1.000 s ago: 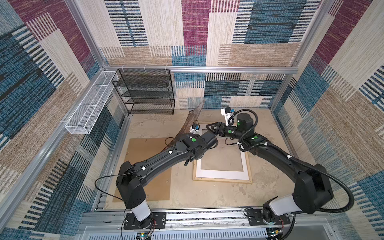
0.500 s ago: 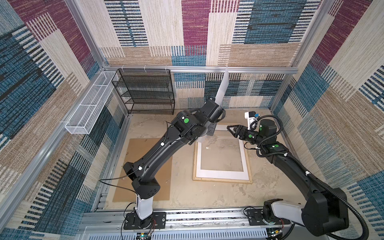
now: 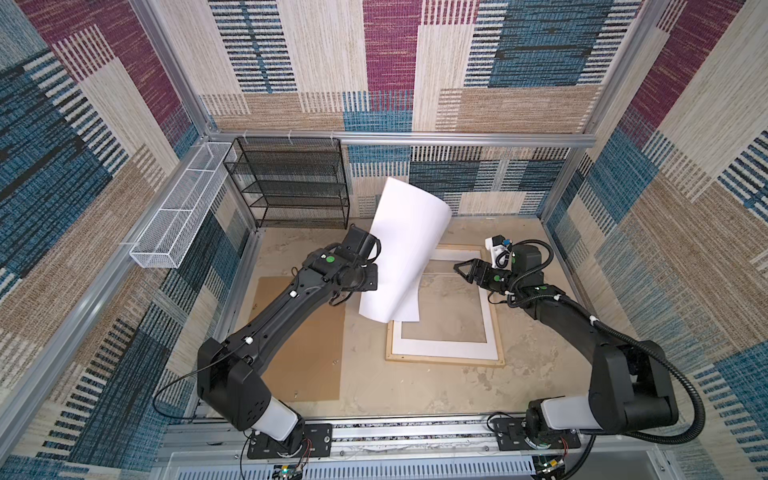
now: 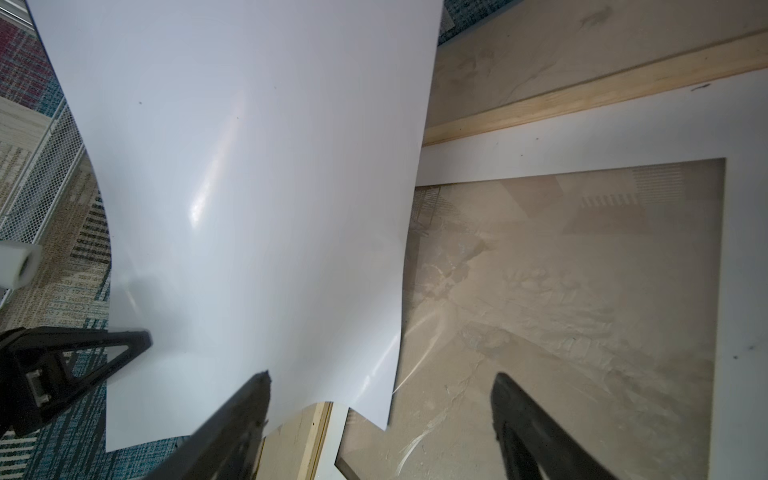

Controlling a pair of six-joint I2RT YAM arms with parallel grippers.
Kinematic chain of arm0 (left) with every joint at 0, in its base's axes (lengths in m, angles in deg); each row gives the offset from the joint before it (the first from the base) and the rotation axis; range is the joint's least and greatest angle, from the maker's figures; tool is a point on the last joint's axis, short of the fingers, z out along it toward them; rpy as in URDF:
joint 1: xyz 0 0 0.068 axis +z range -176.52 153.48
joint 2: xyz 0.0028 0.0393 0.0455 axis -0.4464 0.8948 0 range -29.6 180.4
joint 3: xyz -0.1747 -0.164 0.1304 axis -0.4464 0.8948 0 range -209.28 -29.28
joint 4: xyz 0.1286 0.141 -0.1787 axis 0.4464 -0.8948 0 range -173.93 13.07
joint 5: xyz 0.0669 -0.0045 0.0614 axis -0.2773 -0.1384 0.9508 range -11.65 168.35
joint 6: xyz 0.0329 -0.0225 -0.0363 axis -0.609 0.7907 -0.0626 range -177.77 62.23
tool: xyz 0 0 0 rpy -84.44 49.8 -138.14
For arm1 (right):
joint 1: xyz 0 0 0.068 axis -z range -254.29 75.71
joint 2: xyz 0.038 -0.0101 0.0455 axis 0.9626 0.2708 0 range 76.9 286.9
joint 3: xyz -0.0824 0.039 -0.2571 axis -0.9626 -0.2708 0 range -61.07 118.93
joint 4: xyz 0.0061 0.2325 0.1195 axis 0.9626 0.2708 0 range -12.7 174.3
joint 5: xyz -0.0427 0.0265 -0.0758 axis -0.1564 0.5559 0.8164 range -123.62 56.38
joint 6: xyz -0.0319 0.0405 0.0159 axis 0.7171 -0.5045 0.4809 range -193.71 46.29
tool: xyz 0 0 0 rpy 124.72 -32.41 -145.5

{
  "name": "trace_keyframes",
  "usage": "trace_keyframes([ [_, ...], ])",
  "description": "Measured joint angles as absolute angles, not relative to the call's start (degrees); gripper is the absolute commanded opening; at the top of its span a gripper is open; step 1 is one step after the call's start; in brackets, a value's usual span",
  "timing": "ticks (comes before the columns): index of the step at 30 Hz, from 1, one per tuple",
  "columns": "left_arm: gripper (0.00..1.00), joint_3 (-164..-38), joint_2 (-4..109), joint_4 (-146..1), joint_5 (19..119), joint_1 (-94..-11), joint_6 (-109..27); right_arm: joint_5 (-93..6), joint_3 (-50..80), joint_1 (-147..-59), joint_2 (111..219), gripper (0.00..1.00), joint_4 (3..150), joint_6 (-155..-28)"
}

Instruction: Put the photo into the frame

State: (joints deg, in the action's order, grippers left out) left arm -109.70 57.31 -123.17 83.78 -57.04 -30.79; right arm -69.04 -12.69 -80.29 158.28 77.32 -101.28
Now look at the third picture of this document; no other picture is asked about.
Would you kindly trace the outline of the autumn forest photo print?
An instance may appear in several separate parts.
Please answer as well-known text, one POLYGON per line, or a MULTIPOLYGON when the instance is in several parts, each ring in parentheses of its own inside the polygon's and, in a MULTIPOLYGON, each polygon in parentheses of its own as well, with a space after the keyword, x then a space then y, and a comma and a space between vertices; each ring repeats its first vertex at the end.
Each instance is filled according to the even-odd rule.
POLYGON ((418 322, 422 274, 452 217, 440 198, 388 178, 370 233, 381 243, 378 286, 361 295, 359 314, 380 323, 418 322))

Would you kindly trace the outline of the brown cardboard backing board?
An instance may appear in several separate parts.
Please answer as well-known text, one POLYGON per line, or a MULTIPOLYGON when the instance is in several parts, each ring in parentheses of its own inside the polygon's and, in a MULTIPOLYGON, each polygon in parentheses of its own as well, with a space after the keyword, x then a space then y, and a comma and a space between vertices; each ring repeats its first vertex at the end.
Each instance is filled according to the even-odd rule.
POLYGON ((345 312, 322 305, 291 334, 262 375, 285 403, 340 398, 345 312))

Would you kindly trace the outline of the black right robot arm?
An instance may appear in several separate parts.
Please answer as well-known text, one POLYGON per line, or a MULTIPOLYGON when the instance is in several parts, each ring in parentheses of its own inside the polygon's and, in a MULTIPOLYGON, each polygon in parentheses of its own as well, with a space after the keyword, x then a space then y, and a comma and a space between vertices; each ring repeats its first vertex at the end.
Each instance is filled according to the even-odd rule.
POLYGON ((543 445, 570 430, 637 434, 675 424, 679 411, 663 350, 651 341, 608 332, 564 290, 546 283, 544 271, 553 258, 547 243, 526 240, 504 246, 491 261, 474 258, 453 267, 468 283, 502 296, 509 308, 559 334, 591 366, 586 395, 530 402, 527 439, 543 445))

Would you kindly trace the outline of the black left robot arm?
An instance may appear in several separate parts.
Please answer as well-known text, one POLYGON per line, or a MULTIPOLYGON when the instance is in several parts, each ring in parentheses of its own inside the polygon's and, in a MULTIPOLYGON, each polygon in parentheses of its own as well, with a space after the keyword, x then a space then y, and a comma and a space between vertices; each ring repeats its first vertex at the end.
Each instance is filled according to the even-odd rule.
POLYGON ((374 291, 381 241, 352 225, 340 243, 308 254, 288 286, 225 340, 206 340, 197 354, 197 395, 239 431, 254 429, 295 455, 308 444, 304 419, 278 400, 262 379, 290 336, 317 309, 374 291))

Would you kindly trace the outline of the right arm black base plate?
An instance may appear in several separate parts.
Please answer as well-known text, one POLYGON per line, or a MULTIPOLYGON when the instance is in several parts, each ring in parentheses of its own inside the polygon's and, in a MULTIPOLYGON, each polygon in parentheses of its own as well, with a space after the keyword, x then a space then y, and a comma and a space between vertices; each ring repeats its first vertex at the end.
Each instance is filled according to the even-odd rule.
POLYGON ((486 419, 486 426, 495 436, 500 451, 534 450, 578 450, 582 441, 575 431, 545 433, 542 438, 532 440, 526 434, 522 417, 493 415, 486 419))

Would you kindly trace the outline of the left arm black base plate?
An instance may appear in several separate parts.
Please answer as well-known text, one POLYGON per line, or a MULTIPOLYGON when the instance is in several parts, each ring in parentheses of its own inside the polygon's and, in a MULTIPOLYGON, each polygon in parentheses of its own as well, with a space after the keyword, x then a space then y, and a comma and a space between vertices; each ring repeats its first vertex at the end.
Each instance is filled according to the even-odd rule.
POLYGON ((251 434, 246 450, 249 460, 324 458, 330 456, 333 425, 300 421, 285 440, 279 441, 265 433, 251 434))

